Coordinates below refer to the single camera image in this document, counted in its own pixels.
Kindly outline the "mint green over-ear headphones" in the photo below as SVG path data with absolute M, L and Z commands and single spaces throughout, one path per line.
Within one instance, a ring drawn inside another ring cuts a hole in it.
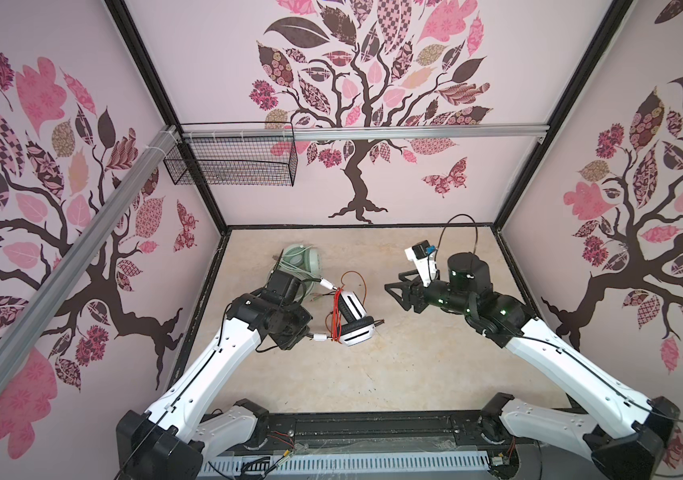
M 319 251 L 312 245 L 291 244 L 273 256 L 274 265 L 269 271 L 266 285 L 277 271 L 283 271 L 301 282 L 297 300 L 305 300 L 322 277 Z

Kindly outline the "white black over-ear headphones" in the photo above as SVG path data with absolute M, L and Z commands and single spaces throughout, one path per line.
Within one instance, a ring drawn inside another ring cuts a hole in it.
M 369 315 L 355 292 L 336 287 L 324 278 L 321 278 L 318 285 L 325 288 L 333 298 L 330 324 L 326 333 L 307 334 L 306 338 L 309 340 L 332 341 L 353 347 L 371 339 L 377 327 L 385 324 L 385 320 L 376 320 Z

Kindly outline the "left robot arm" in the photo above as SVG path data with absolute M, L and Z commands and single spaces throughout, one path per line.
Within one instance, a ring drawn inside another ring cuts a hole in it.
M 241 401 L 221 414 L 207 410 L 236 368 L 266 338 L 289 350 L 309 332 L 301 301 L 305 284 L 273 271 L 265 286 L 225 308 L 219 332 L 197 360 L 143 412 L 129 410 L 116 426 L 118 479 L 194 479 L 205 461 L 247 442 L 267 414 Z

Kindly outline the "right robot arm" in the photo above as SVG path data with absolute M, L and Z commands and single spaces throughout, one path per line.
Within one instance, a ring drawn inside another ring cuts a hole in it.
M 451 255 L 445 279 L 437 268 L 437 248 L 429 242 L 407 248 L 405 256 L 413 270 L 385 285 L 404 310 L 435 307 L 463 318 L 477 334 L 537 368 L 581 408 L 579 413 L 544 408 L 499 392 L 477 419 L 485 442 L 527 438 L 581 456 L 609 479 L 655 477 L 679 421 L 673 402 L 621 383 L 517 298 L 495 292 L 489 266 L 479 256 Z

